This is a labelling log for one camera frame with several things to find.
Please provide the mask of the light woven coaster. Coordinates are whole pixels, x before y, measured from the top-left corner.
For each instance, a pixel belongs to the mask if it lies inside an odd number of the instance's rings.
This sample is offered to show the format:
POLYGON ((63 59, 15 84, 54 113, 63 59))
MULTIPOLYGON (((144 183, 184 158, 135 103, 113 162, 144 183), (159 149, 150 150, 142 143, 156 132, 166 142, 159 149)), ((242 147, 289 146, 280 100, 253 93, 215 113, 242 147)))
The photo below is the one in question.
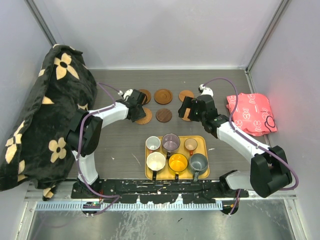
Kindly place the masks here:
POLYGON ((152 111, 150 109, 143 107, 143 111, 145 112, 146 116, 136 121, 136 123, 139 125, 145 125, 149 123, 153 117, 152 111))

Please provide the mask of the light wooden coaster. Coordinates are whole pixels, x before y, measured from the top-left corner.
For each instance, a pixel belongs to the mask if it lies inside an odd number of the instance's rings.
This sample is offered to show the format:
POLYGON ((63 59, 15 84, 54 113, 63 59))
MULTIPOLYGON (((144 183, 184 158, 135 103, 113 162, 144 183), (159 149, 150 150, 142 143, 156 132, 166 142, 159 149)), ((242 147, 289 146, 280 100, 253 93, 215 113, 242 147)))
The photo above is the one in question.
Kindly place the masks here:
POLYGON ((191 120, 188 118, 189 114, 190 114, 190 109, 187 108, 185 113, 184 113, 184 116, 183 116, 182 120, 190 122, 191 120))
POLYGON ((192 91, 190 90, 182 90, 179 95, 178 95, 178 98, 181 102, 184 101, 185 97, 190 97, 190 98, 193 98, 194 97, 194 94, 192 91))

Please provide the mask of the dark brown ringed coaster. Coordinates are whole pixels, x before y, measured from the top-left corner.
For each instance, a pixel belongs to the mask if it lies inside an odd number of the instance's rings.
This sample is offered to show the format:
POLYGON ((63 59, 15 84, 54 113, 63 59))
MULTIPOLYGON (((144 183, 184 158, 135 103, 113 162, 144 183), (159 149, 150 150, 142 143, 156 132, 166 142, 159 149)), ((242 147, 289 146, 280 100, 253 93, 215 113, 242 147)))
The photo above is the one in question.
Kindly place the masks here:
POLYGON ((167 105, 173 99, 173 94, 169 89, 159 89, 154 93, 154 100, 160 105, 167 105))

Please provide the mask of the dark walnut coaster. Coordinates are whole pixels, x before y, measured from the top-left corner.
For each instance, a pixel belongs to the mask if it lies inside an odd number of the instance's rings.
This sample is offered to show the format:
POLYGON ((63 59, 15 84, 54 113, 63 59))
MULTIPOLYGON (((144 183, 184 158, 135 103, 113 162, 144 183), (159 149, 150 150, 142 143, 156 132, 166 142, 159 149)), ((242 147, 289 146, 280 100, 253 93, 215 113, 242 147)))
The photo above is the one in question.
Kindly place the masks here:
POLYGON ((167 108, 161 108, 156 112, 156 119, 161 123, 167 123, 172 119, 172 112, 167 108))

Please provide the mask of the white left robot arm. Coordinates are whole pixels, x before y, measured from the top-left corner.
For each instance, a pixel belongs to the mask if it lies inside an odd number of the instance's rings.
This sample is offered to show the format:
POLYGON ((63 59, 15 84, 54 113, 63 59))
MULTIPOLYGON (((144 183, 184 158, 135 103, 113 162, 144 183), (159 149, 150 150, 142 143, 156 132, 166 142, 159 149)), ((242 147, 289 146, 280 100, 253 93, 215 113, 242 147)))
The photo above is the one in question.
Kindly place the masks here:
POLYGON ((66 134, 66 143, 71 147, 78 170, 78 181, 82 192, 88 198, 101 195, 100 178, 96 170, 95 150, 100 141, 104 127, 117 121, 130 120, 136 122, 146 113, 143 105, 147 102, 145 93, 137 89, 129 89, 118 93, 120 99, 111 105, 96 109, 78 109, 70 121, 66 134))

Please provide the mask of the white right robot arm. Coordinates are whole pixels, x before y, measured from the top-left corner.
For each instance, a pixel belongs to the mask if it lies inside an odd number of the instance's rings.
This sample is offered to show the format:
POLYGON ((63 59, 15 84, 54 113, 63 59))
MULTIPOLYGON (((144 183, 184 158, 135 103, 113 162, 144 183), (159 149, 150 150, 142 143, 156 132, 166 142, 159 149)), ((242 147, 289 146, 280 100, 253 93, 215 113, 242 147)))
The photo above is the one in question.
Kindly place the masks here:
POLYGON ((178 116, 200 122, 207 133, 230 145, 249 162, 249 171, 232 170, 220 176, 219 191, 223 196, 231 197, 237 190, 249 190, 266 198, 288 189, 293 182, 284 150, 263 144, 240 130, 227 116, 218 113, 211 95, 186 96, 178 116))

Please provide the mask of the small orange cup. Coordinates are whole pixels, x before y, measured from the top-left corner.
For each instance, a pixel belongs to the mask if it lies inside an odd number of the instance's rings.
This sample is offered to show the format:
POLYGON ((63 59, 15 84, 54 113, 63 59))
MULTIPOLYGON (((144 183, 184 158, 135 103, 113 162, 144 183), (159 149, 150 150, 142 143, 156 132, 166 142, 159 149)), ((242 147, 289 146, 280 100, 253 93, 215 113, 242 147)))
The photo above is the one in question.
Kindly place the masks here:
POLYGON ((184 147, 188 150, 189 155, 192 156, 198 147, 198 142, 194 138, 188 138, 184 142, 184 147))

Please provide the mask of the small white mug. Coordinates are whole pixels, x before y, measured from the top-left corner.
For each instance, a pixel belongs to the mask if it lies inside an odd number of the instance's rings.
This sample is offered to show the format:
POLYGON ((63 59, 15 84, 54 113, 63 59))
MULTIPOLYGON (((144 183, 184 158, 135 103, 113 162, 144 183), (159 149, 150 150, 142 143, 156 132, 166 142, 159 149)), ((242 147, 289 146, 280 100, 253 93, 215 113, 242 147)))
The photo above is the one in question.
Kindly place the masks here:
POLYGON ((151 154, 160 148, 161 140, 157 136, 150 136, 146 139, 145 146, 151 154))

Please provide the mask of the purple glass mug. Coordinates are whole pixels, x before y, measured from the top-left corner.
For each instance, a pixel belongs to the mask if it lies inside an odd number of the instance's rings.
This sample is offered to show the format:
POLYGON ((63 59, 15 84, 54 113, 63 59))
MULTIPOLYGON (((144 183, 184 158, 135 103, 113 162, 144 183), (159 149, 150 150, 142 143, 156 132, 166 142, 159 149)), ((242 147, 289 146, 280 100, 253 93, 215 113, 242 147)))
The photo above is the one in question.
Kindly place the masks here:
POLYGON ((168 133, 162 137, 161 147, 167 160, 178 152, 180 144, 180 138, 174 133, 168 133))

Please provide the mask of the pink patterned plastic package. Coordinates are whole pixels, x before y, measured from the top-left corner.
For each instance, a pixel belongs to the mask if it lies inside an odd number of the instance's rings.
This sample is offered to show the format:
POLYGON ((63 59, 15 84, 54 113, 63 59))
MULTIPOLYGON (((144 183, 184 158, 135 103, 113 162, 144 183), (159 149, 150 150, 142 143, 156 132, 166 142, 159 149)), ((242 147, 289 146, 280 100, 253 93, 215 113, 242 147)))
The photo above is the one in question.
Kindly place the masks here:
POLYGON ((260 93, 226 97, 232 121, 248 135, 260 137, 278 131, 268 98, 260 93))

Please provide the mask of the grey mug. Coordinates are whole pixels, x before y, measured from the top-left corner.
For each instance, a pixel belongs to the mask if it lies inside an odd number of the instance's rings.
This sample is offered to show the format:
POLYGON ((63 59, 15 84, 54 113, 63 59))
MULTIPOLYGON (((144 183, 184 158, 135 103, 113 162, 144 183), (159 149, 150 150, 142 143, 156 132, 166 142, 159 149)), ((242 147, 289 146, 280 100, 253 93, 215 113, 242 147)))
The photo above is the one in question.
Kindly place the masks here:
POLYGON ((188 159, 188 169, 192 174, 192 179, 197 182, 199 176, 204 174, 208 169, 208 159, 201 153, 194 153, 188 159))

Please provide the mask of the yellow mug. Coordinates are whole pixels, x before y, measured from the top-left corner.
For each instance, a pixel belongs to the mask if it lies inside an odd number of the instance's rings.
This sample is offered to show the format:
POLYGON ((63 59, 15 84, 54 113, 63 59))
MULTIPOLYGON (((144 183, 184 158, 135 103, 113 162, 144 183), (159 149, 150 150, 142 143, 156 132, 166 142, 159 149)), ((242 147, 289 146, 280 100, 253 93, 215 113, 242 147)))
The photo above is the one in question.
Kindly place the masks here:
POLYGON ((187 169, 188 160, 183 154, 175 153, 169 158, 168 166, 174 173, 174 180, 177 182, 179 180, 180 173, 187 169))

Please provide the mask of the large white mug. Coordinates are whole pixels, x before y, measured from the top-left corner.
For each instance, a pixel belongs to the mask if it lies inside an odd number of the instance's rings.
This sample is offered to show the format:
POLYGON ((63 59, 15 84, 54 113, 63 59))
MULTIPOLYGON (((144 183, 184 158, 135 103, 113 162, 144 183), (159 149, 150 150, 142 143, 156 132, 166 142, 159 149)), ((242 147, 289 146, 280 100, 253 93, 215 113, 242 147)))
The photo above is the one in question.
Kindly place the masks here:
POLYGON ((155 181, 157 173, 166 165, 166 157, 160 152, 152 152, 146 159, 146 165, 152 171, 152 180, 155 181))

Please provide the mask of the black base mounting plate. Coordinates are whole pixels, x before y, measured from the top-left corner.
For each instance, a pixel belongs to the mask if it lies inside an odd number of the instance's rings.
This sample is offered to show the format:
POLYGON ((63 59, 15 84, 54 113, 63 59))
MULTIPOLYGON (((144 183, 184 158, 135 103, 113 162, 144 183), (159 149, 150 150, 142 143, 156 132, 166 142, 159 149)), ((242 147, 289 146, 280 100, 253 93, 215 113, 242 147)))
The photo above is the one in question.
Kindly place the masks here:
POLYGON ((179 197, 184 204, 211 204, 219 198, 234 199, 236 190, 222 190, 214 180, 147 180, 147 179, 103 179, 97 183, 97 192, 102 195, 119 195, 119 202, 135 204, 174 203, 179 197))

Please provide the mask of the black floral plush blanket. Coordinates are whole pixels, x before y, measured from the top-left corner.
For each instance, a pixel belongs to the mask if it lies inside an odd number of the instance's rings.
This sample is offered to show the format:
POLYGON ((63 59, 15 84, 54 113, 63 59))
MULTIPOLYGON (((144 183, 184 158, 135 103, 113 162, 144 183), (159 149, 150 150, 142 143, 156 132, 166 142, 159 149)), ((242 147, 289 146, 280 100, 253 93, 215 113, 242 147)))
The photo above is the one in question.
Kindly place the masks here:
POLYGON ((0 154, 0 189, 31 181, 47 201, 75 162, 66 134, 77 110, 91 110, 97 83, 81 51, 55 44, 0 154))

